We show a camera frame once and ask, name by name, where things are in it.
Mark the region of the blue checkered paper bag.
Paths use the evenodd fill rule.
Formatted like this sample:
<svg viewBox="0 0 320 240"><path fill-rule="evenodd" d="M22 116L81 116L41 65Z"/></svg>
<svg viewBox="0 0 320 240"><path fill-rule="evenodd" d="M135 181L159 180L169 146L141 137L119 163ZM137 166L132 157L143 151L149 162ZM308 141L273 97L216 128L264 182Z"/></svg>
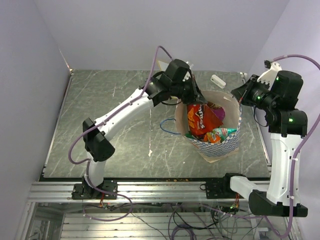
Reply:
<svg viewBox="0 0 320 240"><path fill-rule="evenodd" d="M207 104L178 104L174 135L182 136L209 163L234 155L239 150L242 108L229 93L202 92Z"/></svg>

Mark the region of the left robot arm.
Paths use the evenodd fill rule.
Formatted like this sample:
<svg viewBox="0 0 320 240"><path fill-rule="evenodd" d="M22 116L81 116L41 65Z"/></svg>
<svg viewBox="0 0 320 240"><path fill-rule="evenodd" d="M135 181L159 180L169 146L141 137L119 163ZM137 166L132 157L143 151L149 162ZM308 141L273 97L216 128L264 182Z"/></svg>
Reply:
<svg viewBox="0 0 320 240"><path fill-rule="evenodd" d="M82 182L73 187L72 199L116 199L117 184L104 179L106 162L115 153L111 140L131 119L170 97L185 105L206 103L190 65L180 59L172 60L164 71L152 73L124 102L104 116L83 121L80 138L84 141L87 157L83 162L87 165Z"/></svg>

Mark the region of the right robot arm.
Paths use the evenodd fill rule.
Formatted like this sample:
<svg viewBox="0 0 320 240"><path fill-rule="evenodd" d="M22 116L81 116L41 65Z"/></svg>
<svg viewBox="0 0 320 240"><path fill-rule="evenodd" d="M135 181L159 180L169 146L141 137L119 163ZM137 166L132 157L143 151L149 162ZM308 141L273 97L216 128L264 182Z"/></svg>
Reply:
<svg viewBox="0 0 320 240"><path fill-rule="evenodd" d="M263 189L241 173L226 173L205 183L208 199L240 195L254 215L305 218L308 208L299 194L299 145L307 138L308 117L295 108L303 86L302 77L292 71L270 70L252 75L231 94L243 106L265 112L272 146L271 176Z"/></svg>

